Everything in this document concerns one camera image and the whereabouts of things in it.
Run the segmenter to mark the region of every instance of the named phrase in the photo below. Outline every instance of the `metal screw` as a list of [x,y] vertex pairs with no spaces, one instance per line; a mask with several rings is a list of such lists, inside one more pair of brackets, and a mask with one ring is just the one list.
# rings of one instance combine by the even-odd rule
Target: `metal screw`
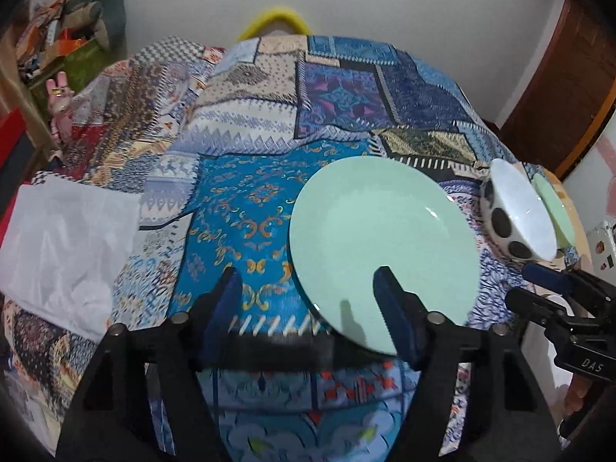
[[433,325],[442,325],[445,322],[445,317],[437,311],[432,311],[427,314],[427,320]]
[[505,335],[507,335],[507,333],[509,333],[509,328],[507,327],[507,325],[492,325],[492,332],[494,332],[496,335],[504,337]]
[[188,320],[189,320],[189,314],[187,312],[175,313],[171,317],[171,322],[174,325],[181,325],[183,323],[186,323],[186,321]]
[[107,330],[107,332],[109,332],[109,335],[117,337],[118,335],[122,335],[122,333],[124,333],[124,330],[126,330],[126,327],[122,323],[115,323],[114,325],[109,327],[109,330]]

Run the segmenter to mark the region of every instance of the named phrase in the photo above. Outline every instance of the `round plate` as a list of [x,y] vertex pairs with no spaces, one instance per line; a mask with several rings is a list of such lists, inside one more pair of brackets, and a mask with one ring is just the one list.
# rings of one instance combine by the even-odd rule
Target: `round plate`
[[558,248],[566,248],[569,245],[575,246],[574,225],[571,223],[565,205],[557,192],[541,174],[535,174],[532,183],[537,194],[541,196],[549,218],[554,224]]
[[462,212],[429,177],[390,159],[354,156],[319,170],[295,203],[289,245],[315,309],[377,352],[396,354],[372,291],[380,266],[458,325],[477,296],[479,257]]

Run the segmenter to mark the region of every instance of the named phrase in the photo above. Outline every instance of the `black spot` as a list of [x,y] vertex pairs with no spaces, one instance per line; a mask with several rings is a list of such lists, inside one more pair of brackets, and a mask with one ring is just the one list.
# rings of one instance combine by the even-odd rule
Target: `black spot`
[[484,198],[488,200],[490,208],[492,208],[492,205],[494,205],[494,185],[492,184],[491,180],[485,183]]
[[501,238],[509,238],[511,236],[511,223],[502,208],[495,208],[492,212],[492,227],[494,232]]
[[519,241],[509,243],[509,253],[518,259],[530,259],[533,256],[529,248]]

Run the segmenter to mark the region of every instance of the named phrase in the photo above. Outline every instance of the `brown wooden door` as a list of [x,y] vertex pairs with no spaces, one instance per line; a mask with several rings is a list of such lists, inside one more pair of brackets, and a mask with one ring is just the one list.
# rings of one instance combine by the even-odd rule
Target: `brown wooden door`
[[543,61],[501,140],[520,160],[562,176],[576,151],[582,153],[580,144],[591,142],[591,126],[599,129],[602,120],[595,119],[605,110],[615,78],[614,40],[578,0],[566,0]]

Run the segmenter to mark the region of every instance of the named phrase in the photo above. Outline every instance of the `pink bunny toy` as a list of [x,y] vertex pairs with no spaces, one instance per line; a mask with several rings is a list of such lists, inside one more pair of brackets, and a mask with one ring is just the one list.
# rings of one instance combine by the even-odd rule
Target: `pink bunny toy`
[[60,141],[69,144],[73,131],[73,122],[69,116],[69,106],[73,98],[73,91],[67,83],[67,74],[64,71],[58,73],[58,84],[53,78],[45,82],[49,101],[47,109],[53,117],[51,119],[51,136],[57,143]]

